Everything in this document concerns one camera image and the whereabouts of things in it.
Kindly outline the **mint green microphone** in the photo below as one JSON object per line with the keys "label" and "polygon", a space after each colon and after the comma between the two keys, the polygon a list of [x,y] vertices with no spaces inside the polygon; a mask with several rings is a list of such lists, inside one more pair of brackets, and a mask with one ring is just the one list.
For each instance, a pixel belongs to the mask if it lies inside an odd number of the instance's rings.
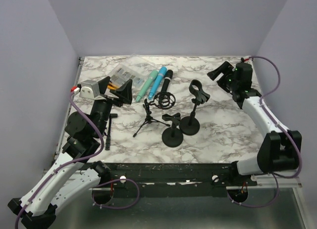
{"label": "mint green microphone", "polygon": [[157,78],[158,73],[159,73],[158,70],[153,70],[149,74],[148,79],[145,81],[145,83],[143,84],[141,90],[139,91],[139,93],[138,93],[138,95],[136,97],[136,102],[139,102],[141,100],[141,98],[146,94],[148,88],[151,86],[151,84]]}

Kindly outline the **cyan blue microphone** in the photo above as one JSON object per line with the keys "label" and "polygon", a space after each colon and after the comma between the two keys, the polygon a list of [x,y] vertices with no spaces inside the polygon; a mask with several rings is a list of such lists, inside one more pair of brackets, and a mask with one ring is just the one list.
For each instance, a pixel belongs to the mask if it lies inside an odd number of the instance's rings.
{"label": "cyan blue microphone", "polygon": [[161,67],[158,75],[154,81],[153,86],[150,89],[149,95],[148,95],[148,99],[152,99],[161,83],[161,81],[163,80],[165,74],[167,73],[167,68],[165,66]]}

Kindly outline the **black microphone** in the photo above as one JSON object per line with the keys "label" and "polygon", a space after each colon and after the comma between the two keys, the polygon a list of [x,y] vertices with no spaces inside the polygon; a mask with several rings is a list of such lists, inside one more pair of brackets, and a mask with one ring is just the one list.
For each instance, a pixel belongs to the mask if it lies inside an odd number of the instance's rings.
{"label": "black microphone", "polygon": [[169,83],[170,83],[172,77],[173,77],[173,71],[170,69],[167,70],[167,72],[164,76],[164,81],[163,81],[163,85],[162,85],[160,92],[167,92],[167,89],[168,89],[168,86],[169,86]]}

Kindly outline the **black round-base stand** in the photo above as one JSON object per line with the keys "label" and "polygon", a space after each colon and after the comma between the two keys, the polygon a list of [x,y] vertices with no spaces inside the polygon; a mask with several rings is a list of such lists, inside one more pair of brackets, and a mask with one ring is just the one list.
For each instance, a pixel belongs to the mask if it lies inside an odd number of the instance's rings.
{"label": "black round-base stand", "polygon": [[191,81],[189,92],[195,96],[192,99],[194,107],[189,116],[181,119],[179,128],[183,134],[193,136],[200,130],[200,123],[196,118],[196,108],[197,106],[206,103],[210,99],[210,94],[203,90],[202,83],[196,79]]}
{"label": "black round-base stand", "polygon": [[165,129],[162,133],[163,143],[168,147],[178,147],[183,142],[183,133],[180,129],[177,128],[181,121],[181,114],[163,114],[162,119],[164,121],[172,122],[171,127]]}

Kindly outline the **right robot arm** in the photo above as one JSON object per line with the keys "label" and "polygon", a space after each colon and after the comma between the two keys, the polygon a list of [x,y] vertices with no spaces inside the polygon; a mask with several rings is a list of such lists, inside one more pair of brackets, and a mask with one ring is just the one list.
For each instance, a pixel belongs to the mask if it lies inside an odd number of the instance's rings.
{"label": "right robot arm", "polygon": [[207,76],[232,95],[234,102],[253,120],[264,138],[255,157],[232,163],[233,170],[228,172],[229,182],[240,185],[246,175],[300,171],[302,135],[280,123],[268,109],[260,92],[252,88],[251,64],[239,62],[233,66],[226,61],[208,72]]}

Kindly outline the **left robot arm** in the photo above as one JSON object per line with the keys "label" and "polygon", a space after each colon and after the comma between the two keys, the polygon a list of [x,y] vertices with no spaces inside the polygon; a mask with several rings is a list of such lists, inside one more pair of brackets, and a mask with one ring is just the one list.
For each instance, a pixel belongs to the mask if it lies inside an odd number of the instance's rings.
{"label": "left robot arm", "polygon": [[102,152],[112,106],[132,103],[131,79],[110,90],[110,96],[106,95],[109,82],[110,77],[107,76],[98,82],[86,80],[71,89],[71,98],[79,95],[93,100],[92,110],[90,114],[85,114],[74,102],[71,103],[76,111],[67,119],[65,131],[69,137],[62,152],[26,195],[13,198],[8,203],[9,209],[17,216],[16,228],[22,223],[27,229],[47,229],[57,215],[84,191],[109,183],[110,170],[101,161],[94,162],[87,173],[68,182],[90,158]]}

